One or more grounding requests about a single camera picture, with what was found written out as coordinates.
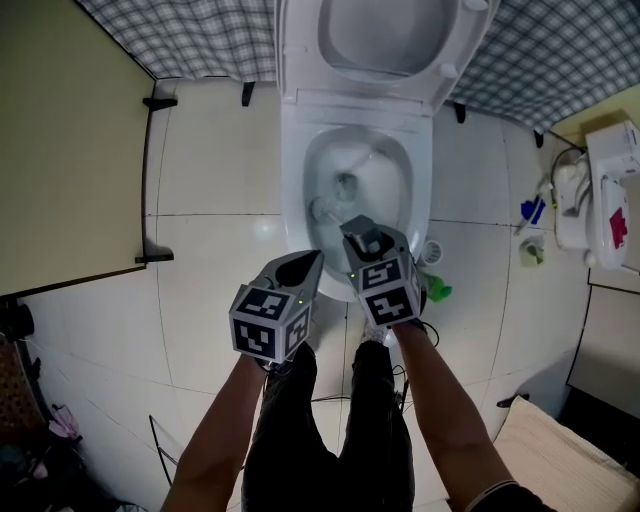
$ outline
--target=toilet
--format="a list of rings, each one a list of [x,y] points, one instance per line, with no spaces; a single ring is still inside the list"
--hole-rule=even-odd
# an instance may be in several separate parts
[[[338,226],[358,214],[402,231],[420,253],[433,116],[497,7],[498,0],[276,1],[282,214],[290,251],[323,251],[324,295],[356,300]],[[317,198],[330,205],[328,221],[311,214]]]

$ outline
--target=white tile floor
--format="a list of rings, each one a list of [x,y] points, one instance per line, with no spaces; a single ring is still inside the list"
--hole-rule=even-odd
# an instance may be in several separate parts
[[[118,497],[157,510],[167,484],[148,415],[161,443],[179,455],[237,355],[227,311],[238,286],[286,252],[280,213],[279,100],[258,87],[240,107],[241,85],[226,80],[169,81],[158,94],[177,107],[152,118],[147,169],[147,228],[175,261],[141,272],[26,299],[35,317],[30,350],[43,360],[49,402],[78,418],[89,466]],[[549,208],[540,224],[514,237],[520,203],[533,196],[560,147],[537,150],[530,130],[469,113],[459,125],[445,107],[435,118],[429,236],[444,247],[434,273],[452,297],[429,303],[424,319],[440,332],[438,350],[495,436],[506,411],[497,401],[517,390],[549,412],[582,328],[587,272],[556,249]],[[542,237],[546,261],[520,265],[518,248]],[[326,297],[315,396],[348,393],[363,315]],[[398,349],[394,362],[401,363]],[[338,451],[348,402],[317,403],[327,447]],[[443,509],[446,491],[406,413],[414,439],[417,510]],[[230,507],[237,505],[239,485]]]

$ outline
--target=plaid fabric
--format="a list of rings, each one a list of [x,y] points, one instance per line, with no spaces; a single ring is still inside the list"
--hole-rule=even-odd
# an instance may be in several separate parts
[[[156,78],[275,80],[273,0],[77,0]]]
[[[157,78],[275,80],[273,0],[77,1]],[[502,0],[450,99],[542,133],[640,83],[637,2]]]
[[[449,99],[544,133],[638,83],[631,0],[502,0]]]

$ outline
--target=leg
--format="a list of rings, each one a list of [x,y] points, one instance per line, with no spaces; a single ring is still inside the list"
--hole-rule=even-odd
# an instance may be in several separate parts
[[[395,400],[389,349],[375,341],[360,345],[353,363],[351,413],[340,458],[352,475],[359,508],[377,510],[385,503],[389,510],[412,509],[411,439]]]
[[[317,489],[333,485],[338,461],[311,413],[316,373],[315,355],[303,343],[293,362],[269,376],[243,475],[243,510],[315,510]]]

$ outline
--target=toilet seat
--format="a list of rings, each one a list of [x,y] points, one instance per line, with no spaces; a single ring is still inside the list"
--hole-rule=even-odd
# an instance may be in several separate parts
[[[400,184],[386,190],[402,205],[398,224],[391,227],[405,233],[417,257],[429,222],[432,116],[471,60],[498,2],[276,0],[282,214],[291,251],[325,251],[319,285],[323,294],[355,300],[344,275],[347,269],[336,270],[340,265],[331,264],[331,253],[338,252],[341,243],[339,247],[334,241],[329,246],[317,243],[314,237],[321,236],[320,230],[308,219],[313,195],[309,180],[319,183],[337,172],[322,174],[310,168],[319,141],[353,135],[355,130],[353,136],[369,140],[372,148],[377,141],[387,144],[388,151],[376,154],[385,159],[393,153],[388,169],[394,171],[385,171],[384,176],[395,176]],[[358,144],[351,150],[357,153]],[[376,179],[367,176],[363,180],[375,188]],[[370,216],[384,223],[375,214]],[[337,225],[334,229],[339,234]]]

